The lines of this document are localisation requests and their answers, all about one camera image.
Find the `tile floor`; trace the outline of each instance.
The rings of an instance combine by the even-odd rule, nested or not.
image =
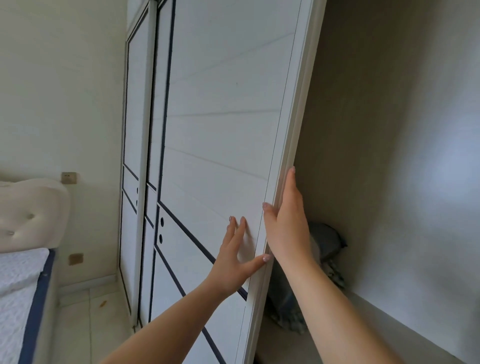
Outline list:
[[[98,364],[131,334],[117,282],[62,296],[52,364]]]

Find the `headboard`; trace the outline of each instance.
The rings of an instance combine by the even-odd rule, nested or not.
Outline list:
[[[60,182],[0,182],[0,253],[58,247],[69,212],[70,197]]]

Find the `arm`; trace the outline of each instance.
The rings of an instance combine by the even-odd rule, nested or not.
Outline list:
[[[218,257],[203,283],[124,342],[102,364],[183,362],[216,308],[270,259],[265,254],[241,264],[237,253],[246,229],[245,218],[235,229],[235,218],[230,217]]]
[[[277,211],[264,203],[267,240],[282,266],[325,364],[400,364],[315,263],[295,169],[287,175]]]

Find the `hand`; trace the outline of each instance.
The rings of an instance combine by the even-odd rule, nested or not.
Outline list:
[[[271,257],[269,254],[263,254],[250,262],[240,263],[237,254],[247,227],[246,219],[244,217],[240,219],[240,225],[235,232],[236,226],[236,219],[230,216],[230,223],[227,226],[227,233],[223,238],[220,252],[205,280],[220,293],[223,299],[238,291],[247,278],[263,267]]]
[[[295,167],[287,174],[280,210],[264,202],[264,221],[270,249],[283,269],[313,260],[303,199],[295,182]]]

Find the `forearm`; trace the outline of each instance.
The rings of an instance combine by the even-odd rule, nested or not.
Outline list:
[[[313,260],[284,270],[325,364],[402,363]]]
[[[204,281],[123,343],[103,364],[182,363],[223,299],[211,283]]]

